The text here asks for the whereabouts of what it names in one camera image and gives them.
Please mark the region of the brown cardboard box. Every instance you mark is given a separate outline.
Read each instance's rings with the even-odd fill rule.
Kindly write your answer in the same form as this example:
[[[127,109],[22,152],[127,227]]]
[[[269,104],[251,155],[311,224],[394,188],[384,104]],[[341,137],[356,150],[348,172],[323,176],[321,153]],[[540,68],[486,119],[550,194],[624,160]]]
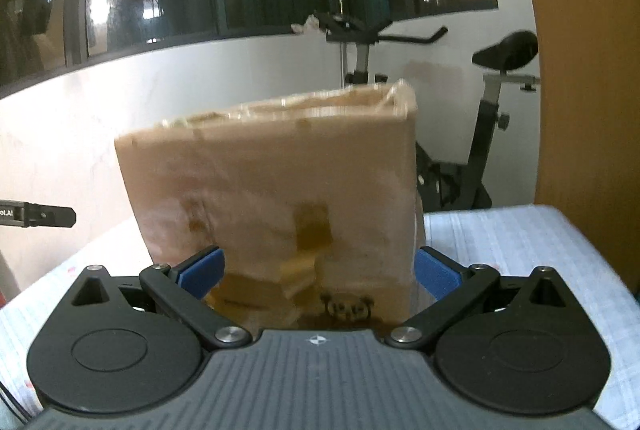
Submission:
[[[191,116],[115,142],[150,256],[209,246],[214,308],[251,332],[386,329],[414,307],[424,239],[416,94],[362,84]]]

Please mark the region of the black exercise bike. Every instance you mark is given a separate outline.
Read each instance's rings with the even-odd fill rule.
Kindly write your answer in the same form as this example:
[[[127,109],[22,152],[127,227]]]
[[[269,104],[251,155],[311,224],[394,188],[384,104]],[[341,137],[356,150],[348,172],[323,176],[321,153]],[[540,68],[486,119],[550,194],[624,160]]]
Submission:
[[[527,29],[475,31],[477,20],[428,20],[401,30],[391,20],[315,12],[342,49],[344,83],[402,79],[420,106],[416,154],[427,211],[527,204],[535,196],[539,145],[538,40]]]

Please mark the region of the orange wooden wardrobe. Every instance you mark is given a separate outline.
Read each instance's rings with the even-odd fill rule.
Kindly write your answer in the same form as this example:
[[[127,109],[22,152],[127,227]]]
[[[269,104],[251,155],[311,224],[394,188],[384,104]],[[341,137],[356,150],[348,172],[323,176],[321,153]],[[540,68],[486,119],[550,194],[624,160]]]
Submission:
[[[639,283],[639,0],[533,0],[540,47],[536,202]]]

